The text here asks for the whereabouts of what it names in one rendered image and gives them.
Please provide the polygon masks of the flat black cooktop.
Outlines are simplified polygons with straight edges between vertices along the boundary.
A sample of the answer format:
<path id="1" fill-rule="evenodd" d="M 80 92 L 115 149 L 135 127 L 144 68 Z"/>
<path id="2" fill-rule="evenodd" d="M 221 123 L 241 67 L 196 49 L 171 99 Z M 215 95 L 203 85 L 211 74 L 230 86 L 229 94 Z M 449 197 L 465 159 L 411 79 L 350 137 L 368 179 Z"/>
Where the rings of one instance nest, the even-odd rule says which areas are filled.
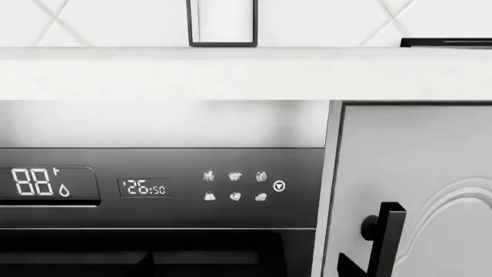
<path id="1" fill-rule="evenodd" d="M 400 47 L 492 49 L 492 38 L 402 38 Z"/>

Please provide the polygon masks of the black built-in oven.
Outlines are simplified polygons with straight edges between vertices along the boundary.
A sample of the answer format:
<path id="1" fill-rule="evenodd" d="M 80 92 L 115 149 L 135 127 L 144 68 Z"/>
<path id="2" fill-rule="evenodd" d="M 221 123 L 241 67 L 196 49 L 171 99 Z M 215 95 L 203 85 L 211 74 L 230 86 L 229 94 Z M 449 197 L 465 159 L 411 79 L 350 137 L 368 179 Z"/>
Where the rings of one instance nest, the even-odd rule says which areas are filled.
<path id="1" fill-rule="evenodd" d="M 0 277 L 311 277 L 321 148 L 0 148 Z"/>

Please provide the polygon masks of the grey cabinet door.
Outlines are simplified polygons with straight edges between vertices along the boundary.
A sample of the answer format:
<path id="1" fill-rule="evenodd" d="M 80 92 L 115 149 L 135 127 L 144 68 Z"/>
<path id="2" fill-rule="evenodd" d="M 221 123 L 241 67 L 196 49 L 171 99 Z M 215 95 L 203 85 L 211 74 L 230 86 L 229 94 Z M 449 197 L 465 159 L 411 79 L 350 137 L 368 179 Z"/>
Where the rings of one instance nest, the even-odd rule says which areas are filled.
<path id="1" fill-rule="evenodd" d="M 361 224 L 406 219 L 392 277 L 492 277 L 492 103 L 331 101 L 313 277 L 367 270 Z"/>

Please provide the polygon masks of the black framed white container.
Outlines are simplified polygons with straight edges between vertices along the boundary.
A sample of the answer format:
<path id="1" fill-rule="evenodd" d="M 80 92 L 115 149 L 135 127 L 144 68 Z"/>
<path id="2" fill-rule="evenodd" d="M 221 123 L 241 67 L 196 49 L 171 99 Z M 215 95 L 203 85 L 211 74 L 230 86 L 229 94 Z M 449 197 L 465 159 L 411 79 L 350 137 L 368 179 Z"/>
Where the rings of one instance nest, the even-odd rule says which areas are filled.
<path id="1" fill-rule="evenodd" d="M 259 0 L 185 0 L 192 48 L 255 48 Z"/>

